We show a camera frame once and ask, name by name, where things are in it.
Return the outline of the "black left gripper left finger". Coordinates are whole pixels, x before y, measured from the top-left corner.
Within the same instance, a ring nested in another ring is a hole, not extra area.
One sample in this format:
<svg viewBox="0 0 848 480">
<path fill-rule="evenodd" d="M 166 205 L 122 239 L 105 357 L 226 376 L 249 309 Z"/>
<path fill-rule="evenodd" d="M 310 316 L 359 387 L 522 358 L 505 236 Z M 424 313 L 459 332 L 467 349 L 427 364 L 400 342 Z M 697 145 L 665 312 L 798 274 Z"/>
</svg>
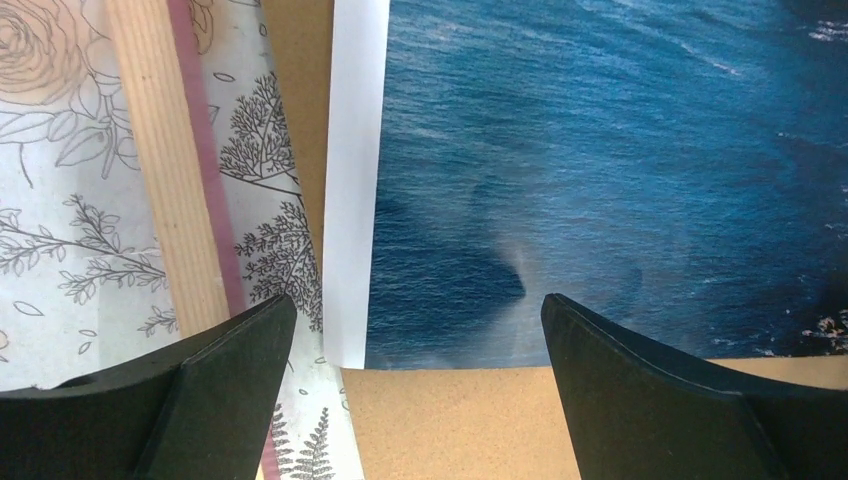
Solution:
<svg viewBox="0 0 848 480">
<path fill-rule="evenodd" d="M 292 346 L 286 295 L 139 358 L 1 396 L 5 479 L 252 479 Z"/>
</svg>

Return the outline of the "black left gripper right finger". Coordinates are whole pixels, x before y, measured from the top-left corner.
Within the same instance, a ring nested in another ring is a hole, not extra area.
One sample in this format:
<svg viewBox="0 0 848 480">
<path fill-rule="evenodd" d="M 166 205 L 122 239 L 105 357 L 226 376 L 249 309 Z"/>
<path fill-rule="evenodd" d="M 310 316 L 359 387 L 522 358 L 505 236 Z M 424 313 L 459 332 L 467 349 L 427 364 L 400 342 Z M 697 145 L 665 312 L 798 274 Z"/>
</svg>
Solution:
<svg viewBox="0 0 848 480">
<path fill-rule="evenodd" d="M 843 479 L 847 394 L 687 354 L 560 294 L 541 323 L 585 479 Z"/>
</svg>

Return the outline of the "pink wooden picture frame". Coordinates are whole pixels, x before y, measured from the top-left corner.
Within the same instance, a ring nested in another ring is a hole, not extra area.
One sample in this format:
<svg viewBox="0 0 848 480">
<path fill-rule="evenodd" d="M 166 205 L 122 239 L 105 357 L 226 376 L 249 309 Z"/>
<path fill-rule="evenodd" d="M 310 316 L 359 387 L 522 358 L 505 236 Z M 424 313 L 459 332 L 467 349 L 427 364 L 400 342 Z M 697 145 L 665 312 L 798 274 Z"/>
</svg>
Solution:
<svg viewBox="0 0 848 480">
<path fill-rule="evenodd" d="M 188 338 L 225 321 L 229 299 L 186 93 L 177 1 L 106 4 L 133 137 L 170 285 L 179 333 Z"/>
</svg>

